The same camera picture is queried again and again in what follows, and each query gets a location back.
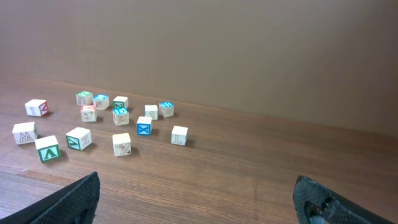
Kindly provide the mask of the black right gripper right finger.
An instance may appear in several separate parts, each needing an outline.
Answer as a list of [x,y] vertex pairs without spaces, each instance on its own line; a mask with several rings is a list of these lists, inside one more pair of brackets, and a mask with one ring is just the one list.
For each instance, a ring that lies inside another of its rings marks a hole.
[[304,175],[297,177],[293,201],[300,224],[393,224]]

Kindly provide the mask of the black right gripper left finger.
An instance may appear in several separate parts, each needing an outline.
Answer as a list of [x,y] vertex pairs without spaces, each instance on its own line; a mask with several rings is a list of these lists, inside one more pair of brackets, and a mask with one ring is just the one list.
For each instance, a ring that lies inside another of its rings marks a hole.
[[100,199],[97,172],[2,218],[3,224],[92,224]]

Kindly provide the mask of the wooden block green V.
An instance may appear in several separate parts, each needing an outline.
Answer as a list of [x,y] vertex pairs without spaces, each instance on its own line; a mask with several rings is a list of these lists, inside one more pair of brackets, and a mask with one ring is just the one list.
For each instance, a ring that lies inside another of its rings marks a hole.
[[61,157],[58,141],[54,135],[36,139],[35,146],[41,162],[48,162]]

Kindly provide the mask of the wooden block yellow top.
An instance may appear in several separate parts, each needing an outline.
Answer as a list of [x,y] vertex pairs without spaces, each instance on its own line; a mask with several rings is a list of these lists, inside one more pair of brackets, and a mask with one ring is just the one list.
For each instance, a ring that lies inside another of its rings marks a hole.
[[113,151],[116,157],[131,154],[131,138],[128,133],[114,134],[112,139]]

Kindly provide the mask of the wooden block letter M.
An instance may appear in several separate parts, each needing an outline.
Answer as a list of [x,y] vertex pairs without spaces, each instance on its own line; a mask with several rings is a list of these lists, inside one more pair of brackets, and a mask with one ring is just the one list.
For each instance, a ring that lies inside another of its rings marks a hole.
[[12,134],[17,145],[32,143],[38,138],[35,122],[15,124]]

